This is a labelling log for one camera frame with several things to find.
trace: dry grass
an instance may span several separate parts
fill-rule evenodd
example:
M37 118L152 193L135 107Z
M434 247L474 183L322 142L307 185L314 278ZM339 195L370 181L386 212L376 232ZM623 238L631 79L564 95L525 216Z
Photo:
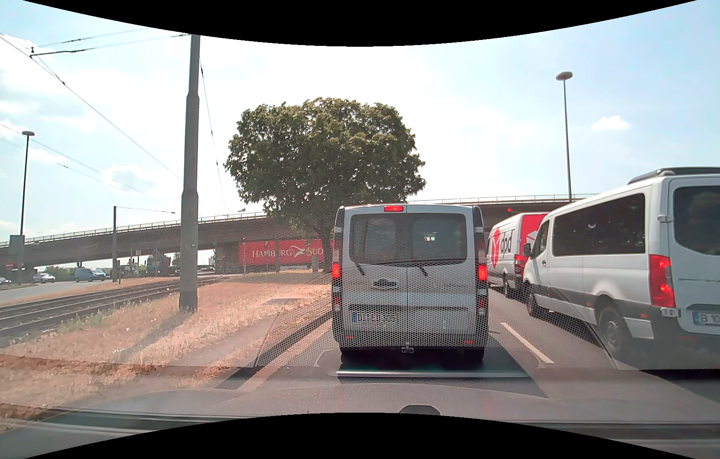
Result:
M226 342L232 333L273 315L291 315L291 325L283 329L304 323L311 315L306 311L327 298L327 281L326 276L311 272L247 275L199 288L195 314L180 313L179 297L173 295L66 323L0 351L0 402L42 408L68 405L154 371L178 376L175 387L196 386L255 352L263 340L216 355L201 368L182 371L161 366L193 350ZM265 304L275 298L303 300Z

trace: white road marking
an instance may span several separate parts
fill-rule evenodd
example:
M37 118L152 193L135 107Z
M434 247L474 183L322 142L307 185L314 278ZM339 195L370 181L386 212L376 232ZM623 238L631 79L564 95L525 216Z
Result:
M244 382L239 387L237 392L251 392L258 389L260 385L266 382L270 376L275 374L275 371L283 368L294 356L303 352L306 348L314 344L314 342L322 337L328 330L331 329L331 320L327 320L323 325L316 328L314 331L304 337L304 339L294 343L294 345L286 349L282 354L275 357L268 365L258 370L250 379Z
M536 349L535 346L531 345L522 335L519 335L517 331L513 330L507 323L502 322L502 327L507 329L518 341L520 341L530 352L535 354L544 363L554 363L550 358L544 355L540 350Z

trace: white car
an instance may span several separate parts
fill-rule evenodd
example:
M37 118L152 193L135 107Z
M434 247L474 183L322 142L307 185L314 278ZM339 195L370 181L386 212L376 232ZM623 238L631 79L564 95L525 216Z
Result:
M720 167L659 169L560 207L524 251L531 316L579 318L613 356L668 368L683 346L720 354Z
M50 273L37 273L33 277L34 283L54 283L56 282L56 277L51 275Z
M479 207L341 207L334 234L332 331L343 354L455 349L482 360L488 289Z

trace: roof rack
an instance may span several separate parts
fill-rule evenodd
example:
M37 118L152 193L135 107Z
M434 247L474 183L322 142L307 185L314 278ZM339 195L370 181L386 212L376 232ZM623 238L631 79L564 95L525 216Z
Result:
M656 171L637 176L627 184L662 176L694 176L699 174L720 174L720 167L663 167Z

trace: sky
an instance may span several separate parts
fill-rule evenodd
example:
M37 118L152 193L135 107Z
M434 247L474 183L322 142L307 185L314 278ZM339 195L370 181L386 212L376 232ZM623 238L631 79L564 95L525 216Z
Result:
M181 31L0 0L0 34L43 53ZM96 37L105 34L113 35ZM61 43L82 37L96 38ZM114 205L160 211L120 209L120 225L179 219L189 47L189 36L170 37L30 59L0 38L0 123L36 133L27 237L108 228ZM216 166L241 113L319 96L398 110L426 162L427 185L412 200L566 195L561 71L574 75L566 86L573 193L612 190L659 167L720 166L720 0L414 47L202 37L201 62L201 216L262 210L243 204ZM18 232L24 147L25 137L0 126L0 241ZM199 263L209 256L201 251Z

